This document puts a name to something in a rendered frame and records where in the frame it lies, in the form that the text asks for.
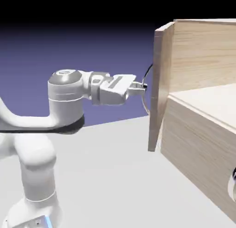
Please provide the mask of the light wood lower door front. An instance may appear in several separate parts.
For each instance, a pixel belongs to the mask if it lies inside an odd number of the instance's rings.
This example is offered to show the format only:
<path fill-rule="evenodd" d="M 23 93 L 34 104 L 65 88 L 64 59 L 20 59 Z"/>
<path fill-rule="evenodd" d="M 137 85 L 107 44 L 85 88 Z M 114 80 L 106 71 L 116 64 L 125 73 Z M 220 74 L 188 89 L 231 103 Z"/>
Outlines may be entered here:
<path fill-rule="evenodd" d="M 161 152 L 236 224 L 236 203 L 228 195 L 236 167 L 236 128 L 169 98 Z"/>

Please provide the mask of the curved dark metal door handle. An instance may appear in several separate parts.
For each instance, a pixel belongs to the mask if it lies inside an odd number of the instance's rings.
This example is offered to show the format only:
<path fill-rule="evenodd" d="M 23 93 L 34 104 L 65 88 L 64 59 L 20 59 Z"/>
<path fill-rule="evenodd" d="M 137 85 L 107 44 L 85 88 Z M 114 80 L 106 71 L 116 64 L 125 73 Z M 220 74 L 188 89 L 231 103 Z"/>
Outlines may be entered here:
<path fill-rule="evenodd" d="M 147 113 L 148 115 L 150 115 L 150 110 L 148 109 L 148 106 L 147 106 L 147 103 L 146 103 L 146 100 L 145 100 L 145 93 L 146 93 L 146 91 L 147 91 L 147 89 L 148 89 L 148 84 L 145 83 L 145 80 L 146 80 L 146 77 L 147 77 L 148 73 L 149 73 L 150 70 L 152 69 L 152 67 L 153 67 L 153 64 L 151 64 L 151 65 L 148 67 L 146 73 L 144 74 L 144 77 L 143 77 L 143 79 L 142 79 L 142 84 L 141 84 L 142 89 L 144 89 L 144 93 L 142 94 L 142 104 L 143 104 L 143 107 L 144 107 L 144 109 L 145 109 L 145 111 L 146 111 L 146 113 Z"/>

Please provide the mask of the light wood cabinet door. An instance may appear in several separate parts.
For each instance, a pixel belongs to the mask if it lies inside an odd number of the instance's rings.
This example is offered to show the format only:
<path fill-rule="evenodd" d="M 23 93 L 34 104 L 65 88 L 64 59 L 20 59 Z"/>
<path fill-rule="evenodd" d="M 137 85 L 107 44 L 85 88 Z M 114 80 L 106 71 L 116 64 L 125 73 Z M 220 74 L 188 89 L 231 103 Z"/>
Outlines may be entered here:
<path fill-rule="evenodd" d="M 156 150 L 169 94 L 174 24 L 174 22 L 169 22 L 156 29 L 154 33 L 148 139 L 148 151 L 150 152 Z"/>

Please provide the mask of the light wood cabinet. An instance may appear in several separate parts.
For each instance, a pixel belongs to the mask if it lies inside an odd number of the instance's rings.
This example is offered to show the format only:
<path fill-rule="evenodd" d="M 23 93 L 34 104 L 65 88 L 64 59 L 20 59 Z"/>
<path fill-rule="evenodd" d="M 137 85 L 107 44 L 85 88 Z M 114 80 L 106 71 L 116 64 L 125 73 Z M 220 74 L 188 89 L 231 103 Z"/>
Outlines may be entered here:
<path fill-rule="evenodd" d="M 167 101 L 174 98 L 236 128 L 236 19 L 173 22 Z"/>

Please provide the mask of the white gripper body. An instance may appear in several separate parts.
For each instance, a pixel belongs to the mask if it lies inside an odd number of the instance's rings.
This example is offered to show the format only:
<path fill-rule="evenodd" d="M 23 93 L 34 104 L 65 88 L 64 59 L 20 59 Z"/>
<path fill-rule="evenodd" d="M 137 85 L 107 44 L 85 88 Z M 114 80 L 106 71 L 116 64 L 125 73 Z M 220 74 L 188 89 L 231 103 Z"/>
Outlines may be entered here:
<path fill-rule="evenodd" d="M 126 101 L 129 87 L 135 81 L 136 75 L 117 74 L 109 77 L 99 87 L 101 105 L 122 105 Z"/>

